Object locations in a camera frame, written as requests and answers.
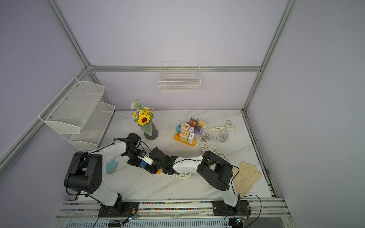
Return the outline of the blue cube plug adapter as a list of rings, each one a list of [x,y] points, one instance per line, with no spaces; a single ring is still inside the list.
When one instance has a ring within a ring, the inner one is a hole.
[[[147,162],[145,162],[145,161],[141,161],[141,162],[140,162],[140,167],[141,167],[141,168],[145,168],[147,165],[148,165],[148,163],[147,163]]]

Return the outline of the beige cube plug adapter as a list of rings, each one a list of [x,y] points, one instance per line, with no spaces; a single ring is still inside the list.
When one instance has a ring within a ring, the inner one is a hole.
[[[187,143],[189,134],[190,134],[190,132],[188,132],[188,131],[181,131],[180,141]]]

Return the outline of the white charger plug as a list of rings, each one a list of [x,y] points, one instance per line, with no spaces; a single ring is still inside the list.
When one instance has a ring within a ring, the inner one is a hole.
[[[194,144],[195,141],[195,134],[194,133],[190,133],[188,136],[188,143],[189,144]]]

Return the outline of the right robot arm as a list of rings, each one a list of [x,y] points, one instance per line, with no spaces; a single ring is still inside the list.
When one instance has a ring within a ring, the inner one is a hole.
[[[237,206],[240,195],[233,185],[233,179],[236,177],[233,173],[235,166],[215,153],[206,151],[197,157],[170,157],[156,147],[147,157],[151,161],[142,161],[140,167],[149,173],[157,174],[159,171],[168,175],[197,173],[209,185],[222,192],[223,202],[227,206],[232,208]]]

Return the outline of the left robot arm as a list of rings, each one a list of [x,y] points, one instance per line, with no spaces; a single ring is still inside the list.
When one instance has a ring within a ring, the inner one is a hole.
[[[79,192],[98,201],[103,206],[112,207],[118,200],[118,193],[103,183],[104,162],[122,156],[138,156],[141,137],[130,133],[127,138],[116,138],[112,143],[93,152],[74,154],[64,180],[66,192]]]

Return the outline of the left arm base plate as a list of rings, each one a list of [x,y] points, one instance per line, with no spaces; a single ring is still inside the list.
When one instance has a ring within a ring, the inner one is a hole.
[[[114,206],[102,206],[98,216],[100,218],[129,218],[137,214],[139,202],[117,202]]]

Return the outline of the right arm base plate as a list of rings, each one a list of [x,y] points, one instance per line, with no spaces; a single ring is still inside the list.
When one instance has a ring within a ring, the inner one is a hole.
[[[223,200],[212,202],[214,216],[250,216],[251,207],[247,200],[238,200],[236,206],[229,206]]]

